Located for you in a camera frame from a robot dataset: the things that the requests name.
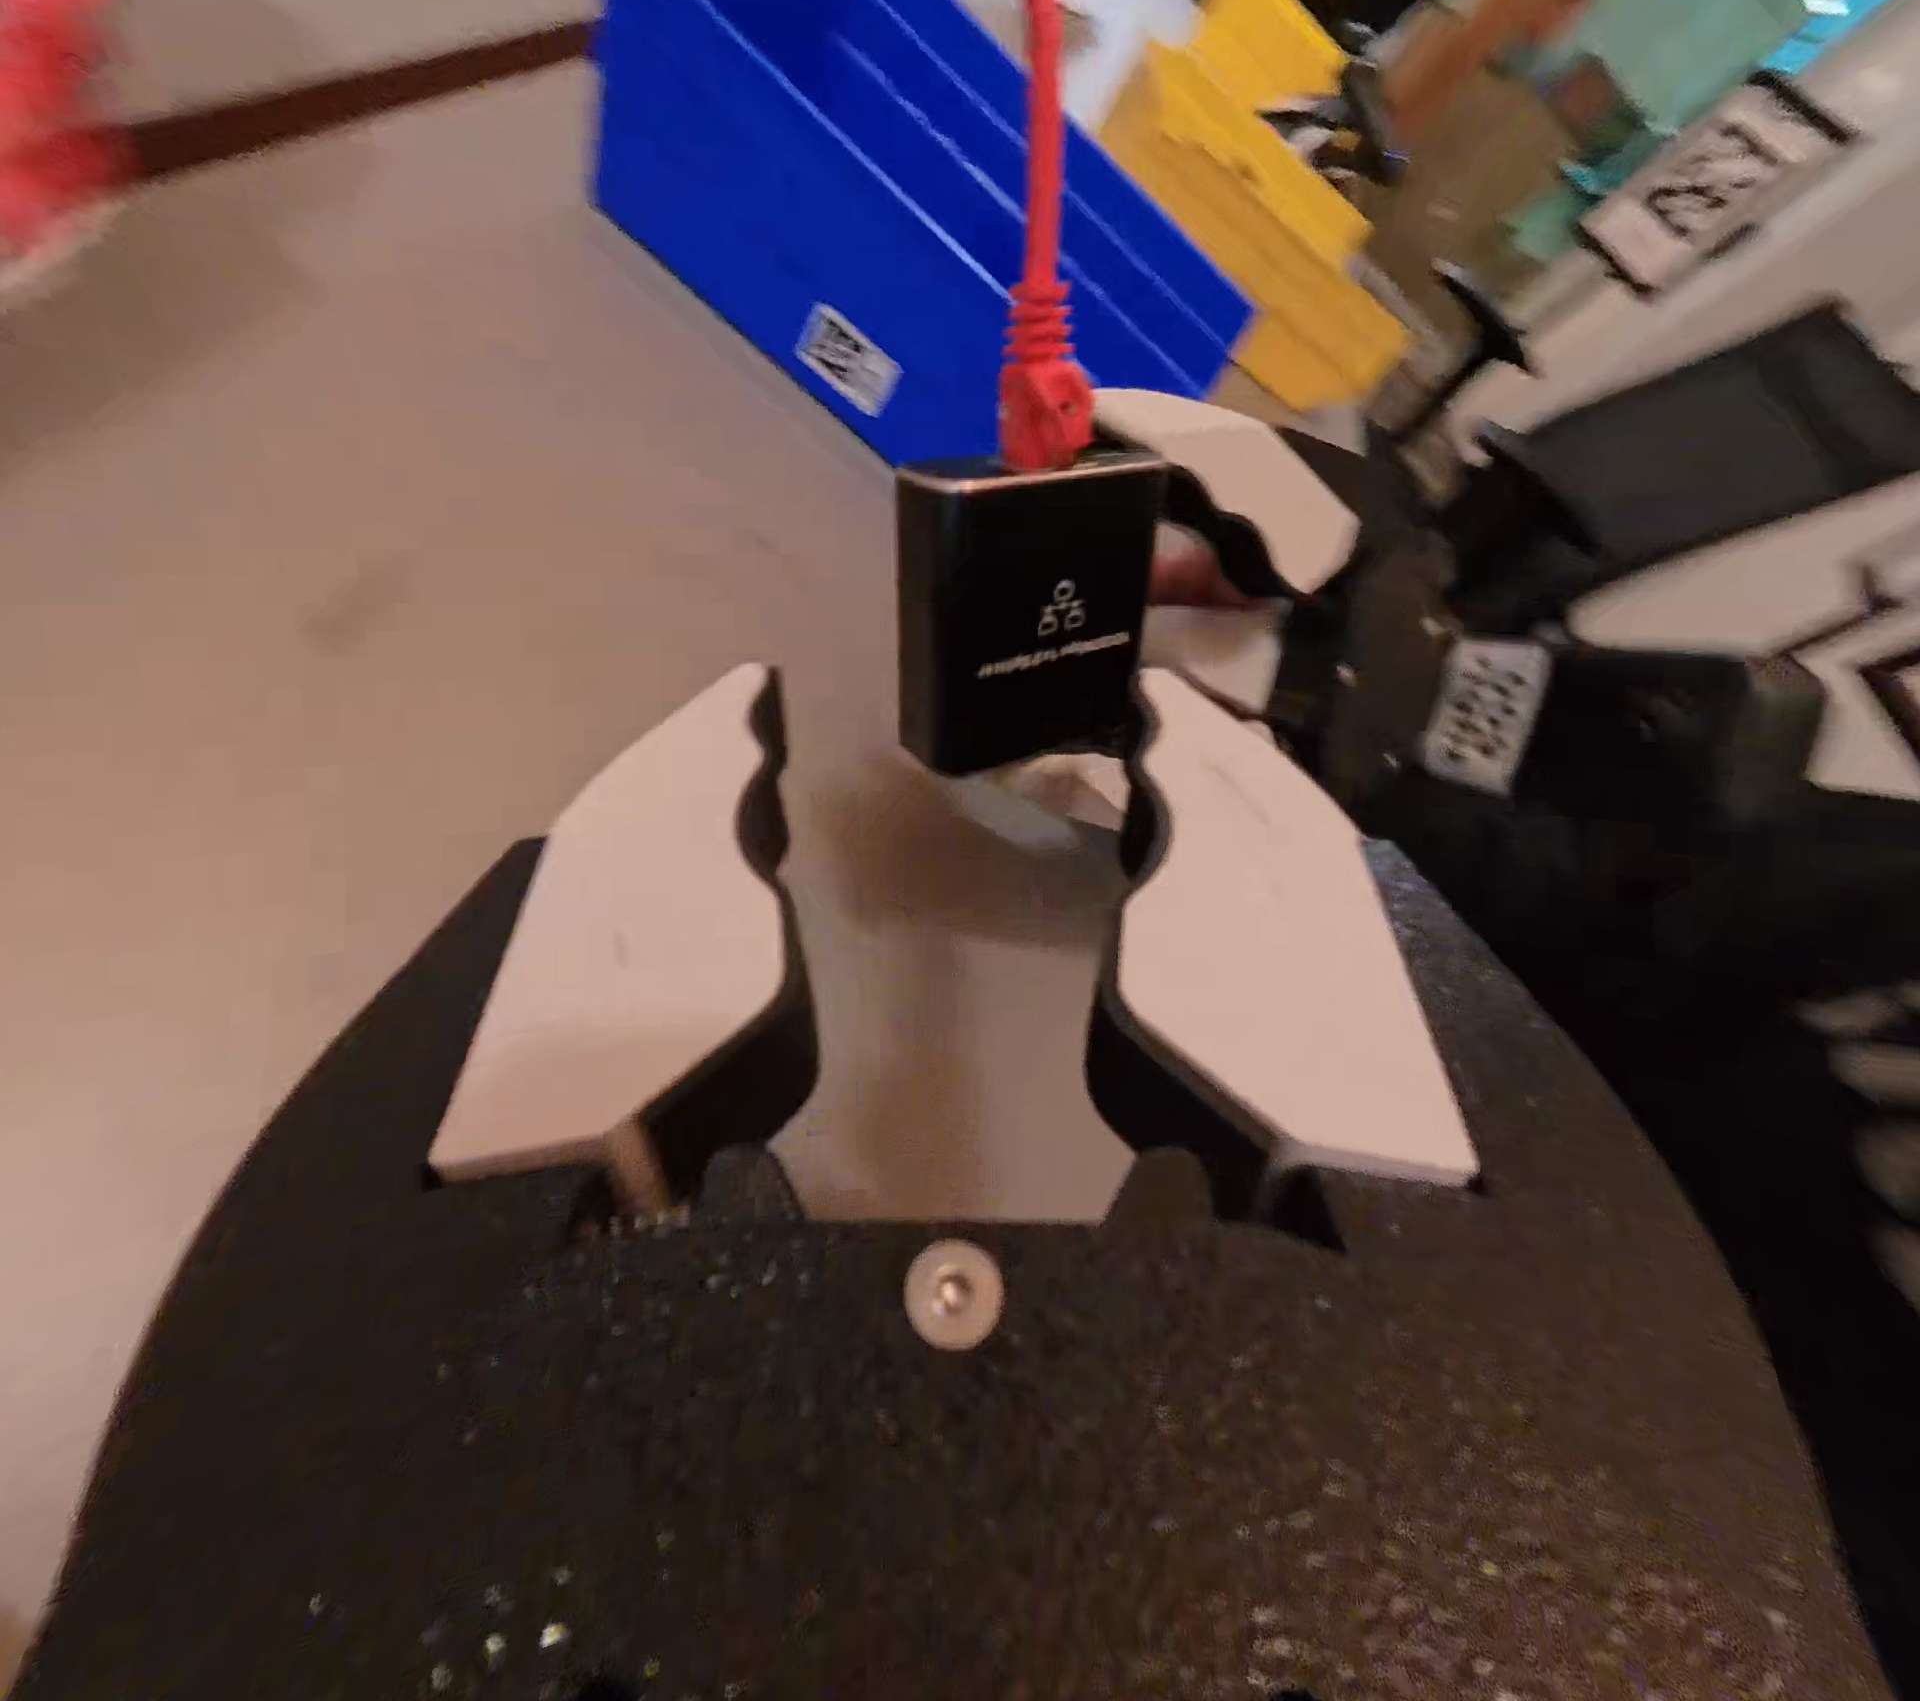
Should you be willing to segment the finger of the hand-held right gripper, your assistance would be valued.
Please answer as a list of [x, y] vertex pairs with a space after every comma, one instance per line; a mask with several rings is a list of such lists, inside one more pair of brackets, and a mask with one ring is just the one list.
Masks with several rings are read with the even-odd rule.
[[1100, 390], [1093, 412], [1169, 466], [1166, 517], [1244, 598], [1317, 598], [1354, 565], [1361, 517], [1268, 423], [1147, 390]]
[[1244, 608], [1153, 607], [1147, 665], [1189, 678], [1237, 717], [1262, 717], [1284, 665], [1286, 602]]

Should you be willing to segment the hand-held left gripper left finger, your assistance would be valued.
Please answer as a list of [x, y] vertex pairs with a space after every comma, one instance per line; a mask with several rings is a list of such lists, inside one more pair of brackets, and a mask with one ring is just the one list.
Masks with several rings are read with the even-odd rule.
[[549, 831], [428, 1146], [447, 1186], [586, 1166], [691, 1207], [814, 1095], [822, 1038], [783, 886], [783, 682], [739, 664]]

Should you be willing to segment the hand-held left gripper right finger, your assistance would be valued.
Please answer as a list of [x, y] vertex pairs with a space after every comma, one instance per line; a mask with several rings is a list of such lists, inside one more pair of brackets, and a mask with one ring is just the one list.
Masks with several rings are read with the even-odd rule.
[[1472, 1189], [1479, 1150], [1361, 831], [1189, 678], [1136, 678], [1123, 899], [1088, 1089], [1131, 1150], [1202, 1161], [1222, 1218], [1273, 1218], [1298, 1173]]

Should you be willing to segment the black network splitter box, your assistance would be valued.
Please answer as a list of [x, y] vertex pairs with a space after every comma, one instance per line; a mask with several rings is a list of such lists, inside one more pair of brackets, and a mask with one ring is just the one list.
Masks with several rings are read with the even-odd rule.
[[936, 776], [1103, 753], [1131, 720], [1169, 466], [1100, 447], [894, 470], [900, 745]]

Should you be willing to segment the yellow plastic bin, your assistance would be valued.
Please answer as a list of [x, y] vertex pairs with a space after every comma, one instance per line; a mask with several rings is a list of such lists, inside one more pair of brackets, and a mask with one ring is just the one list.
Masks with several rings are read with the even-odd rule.
[[1100, 145], [1251, 302], [1234, 368], [1278, 406], [1357, 406], [1405, 362], [1340, 189], [1397, 167], [1382, 77], [1304, 0], [1202, 0], [1189, 42], [1140, 49]]

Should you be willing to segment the blue plastic bin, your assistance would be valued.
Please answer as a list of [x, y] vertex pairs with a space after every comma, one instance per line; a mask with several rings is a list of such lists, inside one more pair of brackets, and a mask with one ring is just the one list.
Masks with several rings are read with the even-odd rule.
[[961, 0], [606, 0], [597, 210], [885, 466], [983, 464], [1026, 76]]

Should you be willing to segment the white sign with black frame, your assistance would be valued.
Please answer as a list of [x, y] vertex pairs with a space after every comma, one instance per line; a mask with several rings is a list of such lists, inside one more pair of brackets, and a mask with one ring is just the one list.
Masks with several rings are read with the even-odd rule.
[[1853, 122], [1758, 70], [1597, 202], [1573, 243], [1620, 288], [1657, 297], [1762, 235], [1857, 147]]

